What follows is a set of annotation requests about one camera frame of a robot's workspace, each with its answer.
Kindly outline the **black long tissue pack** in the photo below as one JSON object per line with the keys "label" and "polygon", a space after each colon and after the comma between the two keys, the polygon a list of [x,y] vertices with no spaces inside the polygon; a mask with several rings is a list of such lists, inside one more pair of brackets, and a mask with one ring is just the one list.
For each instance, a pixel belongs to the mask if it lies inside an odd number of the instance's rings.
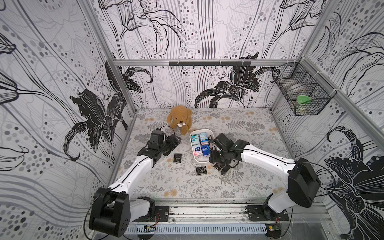
{"label": "black long tissue pack", "polygon": [[215,163],[215,164],[213,165],[213,167],[214,167],[217,171],[220,171],[224,166],[225,166],[225,164],[221,164],[221,163]]}

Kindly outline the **grey black stapler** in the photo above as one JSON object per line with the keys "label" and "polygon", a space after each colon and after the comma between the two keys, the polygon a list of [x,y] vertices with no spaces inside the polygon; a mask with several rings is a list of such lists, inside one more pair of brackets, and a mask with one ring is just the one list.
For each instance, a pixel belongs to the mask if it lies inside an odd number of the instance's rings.
{"label": "grey black stapler", "polygon": [[231,166],[231,165],[225,165],[222,169],[221,169],[221,175],[222,176],[225,176],[227,174],[227,172],[230,170],[230,169],[233,169],[233,168],[236,168],[238,164],[234,165],[234,166]]}

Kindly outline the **blue Tempo tissue pack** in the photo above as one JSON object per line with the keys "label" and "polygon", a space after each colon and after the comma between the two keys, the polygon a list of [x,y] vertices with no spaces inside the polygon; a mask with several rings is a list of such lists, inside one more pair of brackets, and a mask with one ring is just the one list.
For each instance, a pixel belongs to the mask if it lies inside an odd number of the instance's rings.
{"label": "blue Tempo tissue pack", "polygon": [[211,148],[208,144],[201,145],[203,156],[209,156],[211,154]]}

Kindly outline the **light blue tissue pack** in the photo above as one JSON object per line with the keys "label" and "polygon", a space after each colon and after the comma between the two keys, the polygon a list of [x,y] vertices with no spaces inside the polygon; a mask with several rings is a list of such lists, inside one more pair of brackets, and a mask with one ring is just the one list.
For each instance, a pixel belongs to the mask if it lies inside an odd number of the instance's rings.
{"label": "light blue tissue pack", "polygon": [[200,138],[200,143],[202,145],[209,143],[209,136],[208,136],[207,132],[199,133],[199,138]]}

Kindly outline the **pink Tempo tissue pack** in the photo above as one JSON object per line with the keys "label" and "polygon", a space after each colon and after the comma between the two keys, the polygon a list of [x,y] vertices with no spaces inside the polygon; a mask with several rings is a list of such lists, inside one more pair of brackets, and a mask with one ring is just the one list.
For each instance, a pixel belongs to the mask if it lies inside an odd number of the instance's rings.
{"label": "pink Tempo tissue pack", "polygon": [[193,149],[194,157],[199,157],[203,155],[201,145],[194,145],[192,146],[192,149]]}

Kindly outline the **black square tissue pack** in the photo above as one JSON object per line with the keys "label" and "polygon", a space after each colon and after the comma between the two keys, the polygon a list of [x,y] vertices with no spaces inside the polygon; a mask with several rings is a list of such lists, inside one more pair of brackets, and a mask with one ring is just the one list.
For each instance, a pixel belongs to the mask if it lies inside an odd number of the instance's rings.
{"label": "black square tissue pack", "polygon": [[196,175],[197,176],[203,176],[203,175],[207,175],[208,172],[207,172],[207,167],[196,167]]}

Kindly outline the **teal cartoon tissue pack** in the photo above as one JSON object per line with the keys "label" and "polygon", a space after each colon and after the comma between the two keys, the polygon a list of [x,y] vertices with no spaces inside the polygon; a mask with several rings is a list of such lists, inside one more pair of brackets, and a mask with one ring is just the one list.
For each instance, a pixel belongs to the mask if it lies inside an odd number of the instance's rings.
{"label": "teal cartoon tissue pack", "polygon": [[191,135],[191,144],[194,145],[200,145],[200,136],[198,134]]}

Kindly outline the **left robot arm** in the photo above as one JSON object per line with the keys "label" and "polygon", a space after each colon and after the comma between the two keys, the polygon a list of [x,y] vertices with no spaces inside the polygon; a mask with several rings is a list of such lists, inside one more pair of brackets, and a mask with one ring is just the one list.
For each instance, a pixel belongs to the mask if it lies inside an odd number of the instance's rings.
{"label": "left robot arm", "polygon": [[89,229],[121,237],[131,222],[153,222],[155,228],[165,217],[156,211],[155,201],[149,197],[130,199],[133,191],[155,164],[168,156],[180,143],[181,138],[172,134],[167,136],[160,128],[152,131],[147,144],[138,152],[129,169],[107,188],[99,188],[92,205],[87,211]]}

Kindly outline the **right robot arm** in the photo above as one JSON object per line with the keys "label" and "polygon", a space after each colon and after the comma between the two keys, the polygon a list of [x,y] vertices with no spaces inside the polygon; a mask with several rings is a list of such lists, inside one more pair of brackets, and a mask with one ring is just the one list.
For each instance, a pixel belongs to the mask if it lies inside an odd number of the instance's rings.
{"label": "right robot arm", "polygon": [[272,193],[263,203],[262,209],[268,219],[290,207],[310,208],[321,186],[321,181],[308,160],[279,157],[247,141],[233,142],[221,133],[213,139],[209,162],[228,165],[233,160],[263,168],[286,182],[284,190]]}

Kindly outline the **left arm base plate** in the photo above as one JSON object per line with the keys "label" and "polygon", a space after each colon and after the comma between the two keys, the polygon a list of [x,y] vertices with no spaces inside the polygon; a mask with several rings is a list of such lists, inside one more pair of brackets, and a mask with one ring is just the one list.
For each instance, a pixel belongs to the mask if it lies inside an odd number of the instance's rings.
{"label": "left arm base plate", "polygon": [[165,223],[169,220],[170,207],[169,206],[155,206],[153,214],[149,213],[148,216],[140,217],[134,220],[135,223]]}

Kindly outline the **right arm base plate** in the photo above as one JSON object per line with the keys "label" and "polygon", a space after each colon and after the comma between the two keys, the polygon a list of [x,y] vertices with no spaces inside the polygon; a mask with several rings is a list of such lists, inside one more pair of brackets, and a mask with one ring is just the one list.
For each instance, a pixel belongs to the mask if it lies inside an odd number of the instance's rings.
{"label": "right arm base plate", "polygon": [[289,221],[290,218],[286,210],[281,213],[273,212],[269,207],[263,205],[248,205],[245,208],[245,214],[252,222],[260,221]]}

